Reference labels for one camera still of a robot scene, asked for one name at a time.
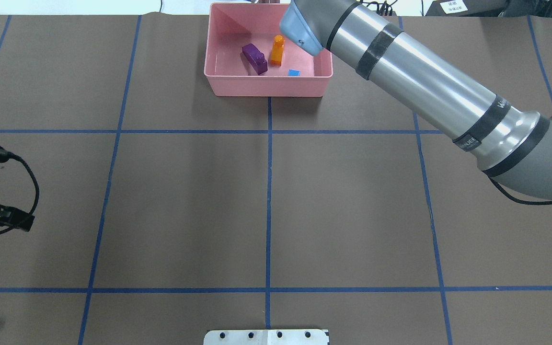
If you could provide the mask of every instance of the orange bottle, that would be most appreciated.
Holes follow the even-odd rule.
[[[274,45],[272,46],[272,54],[270,55],[270,64],[282,66],[282,53],[285,50],[285,38],[281,35],[274,37]]]

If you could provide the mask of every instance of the white label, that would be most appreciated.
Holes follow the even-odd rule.
[[[440,6],[442,6],[442,9],[446,14],[467,11],[464,0],[451,0],[447,2],[441,2]]]

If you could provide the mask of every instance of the purple block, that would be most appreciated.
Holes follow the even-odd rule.
[[[259,52],[259,49],[257,49],[254,44],[247,44],[243,46],[241,50],[257,74],[267,72],[267,60],[265,60],[265,55]]]

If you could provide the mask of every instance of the blue object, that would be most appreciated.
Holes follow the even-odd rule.
[[[280,21],[280,31],[289,37],[291,42],[312,56],[318,55],[322,50],[321,43],[316,39],[294,0],[291,0],[289,8]]]

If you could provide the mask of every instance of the black band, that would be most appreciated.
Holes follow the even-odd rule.
[[[357,63],[357,68],[355,68],[357,74],[366,80],[370,79],[370,74],[374,66],[376,66],[376,63],[383,57],[387,48],[393,43],[395,37],[402,32],[403,30],[396,25],[391,23],[387,24],[385,28],[376,35],[374,41],[370,43],[370,46],[368,46],[368,49],[359,60],[359,63]]]
[[[342,13],[342,15],[340,16],[340,19],[335,24],[333,30],[331,30],[331,33],[329,34],[329,39],[327,40],[327,45],[325,46],[327,50],[331,51],[331,42],[334,41],[335,34],[338,32],[338,30],[340,29],[340,26],[342,26],[342,23],[344,23],[348,15],[350,15],[350,13],[355,9],[355,7],[359,5],[361,5],[361,3],[355,1],[355,3],[351,4],[351,6],[349,6],[348,9],[346,9],[346,11]]]
[[[532,130],[532,133],[529,134],[528,139],[517,147],[517,149],[506,157],[506,159],[492,168],[483,170],[483,173],[487,174],[489,177],[496,177],[514,168],[515,165],[519,164],[519,162],[522,161],[542,140],[546,131],[548,131],[549,124],[550,121],[541,116],[538,120],[538,124],[536,124],[536,127]]]
[[[510,102],[504,100],[501,96],[495,96],[495,100],[489,109],[473,124],[470,129],[462,136],[453,140],[453,144],[463,151],[469,152],[482,144],[484,138],[504,120],[508,111],[510,111]]]

